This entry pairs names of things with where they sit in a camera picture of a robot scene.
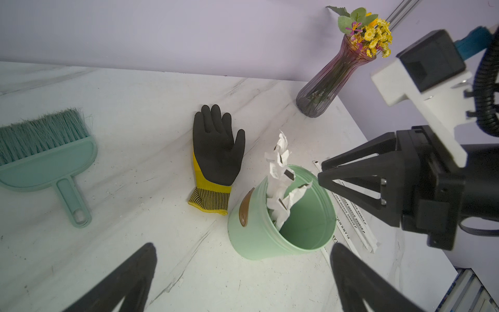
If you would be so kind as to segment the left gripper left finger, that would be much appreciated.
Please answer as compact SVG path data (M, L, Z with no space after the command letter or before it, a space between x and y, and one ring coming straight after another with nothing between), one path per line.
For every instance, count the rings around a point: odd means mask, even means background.
M144 311L157 266L153 243L146 243L66 311Z

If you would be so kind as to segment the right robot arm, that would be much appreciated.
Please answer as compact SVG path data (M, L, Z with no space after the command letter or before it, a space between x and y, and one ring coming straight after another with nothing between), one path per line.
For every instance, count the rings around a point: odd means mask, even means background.
M384 223L425 234L451 250L467 218L498 220L498 145L458 143L455 128L474 122L498 136L498 33L477 27L454 41L429 32L372 75L387 105L409 100L426 124L385 133L322 163L318 182Z

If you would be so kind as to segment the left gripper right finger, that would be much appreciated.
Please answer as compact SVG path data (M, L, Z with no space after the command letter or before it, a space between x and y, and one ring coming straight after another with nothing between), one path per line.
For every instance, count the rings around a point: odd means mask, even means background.
M333 277L343 310L421 311L343 244L333 245L330 255Z

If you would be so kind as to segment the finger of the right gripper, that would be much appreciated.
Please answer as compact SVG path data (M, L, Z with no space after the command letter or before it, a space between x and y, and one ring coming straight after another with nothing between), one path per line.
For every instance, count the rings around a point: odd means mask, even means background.
M398 228L402 220L404 160L399 152L346 161L335 157L321 164L323 188L356 204L373 217Z
M322 171L336 168L346 163L360 160L361 158L374 155L394 152L396 150L396 134L385 133L375 139L372 139L357 148L322 162Z

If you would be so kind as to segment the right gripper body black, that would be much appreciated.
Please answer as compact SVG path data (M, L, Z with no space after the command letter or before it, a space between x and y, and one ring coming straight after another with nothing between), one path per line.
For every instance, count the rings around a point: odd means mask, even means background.
M463 201L465 178L450 152L429 126L396 132L404 160L400 227L425 234L432 248L452 250Z

